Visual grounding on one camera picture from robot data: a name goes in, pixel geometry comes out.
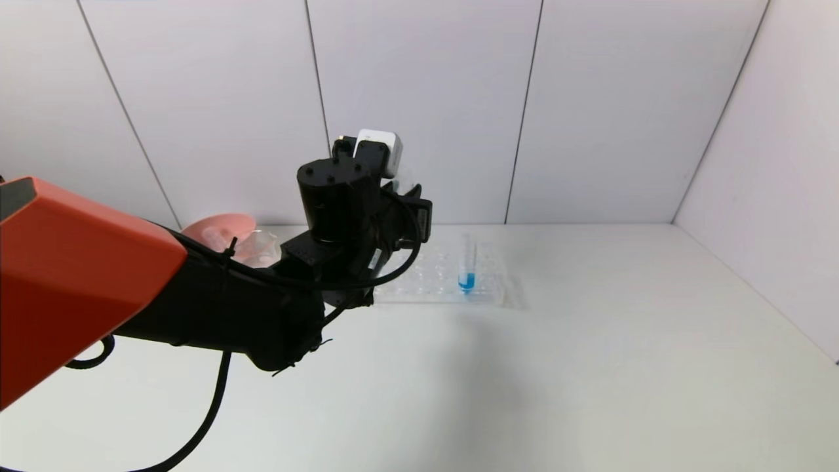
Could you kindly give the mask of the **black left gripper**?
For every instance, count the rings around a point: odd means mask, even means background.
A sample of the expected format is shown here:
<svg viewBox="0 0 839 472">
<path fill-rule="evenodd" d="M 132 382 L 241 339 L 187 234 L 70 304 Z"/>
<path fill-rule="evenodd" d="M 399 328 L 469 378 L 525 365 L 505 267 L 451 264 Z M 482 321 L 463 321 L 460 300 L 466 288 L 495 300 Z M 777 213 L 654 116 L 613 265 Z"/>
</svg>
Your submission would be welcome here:
<svg viewBox="0 0 839 472">
<path fill-rule="evenodd" d="M 431 238 L 432 201 L 420 198 L 416 184 L 399 195 L 398 180 L 381 186 L 381 237 L 390 251 L 413 250 Z"/>
</svg>

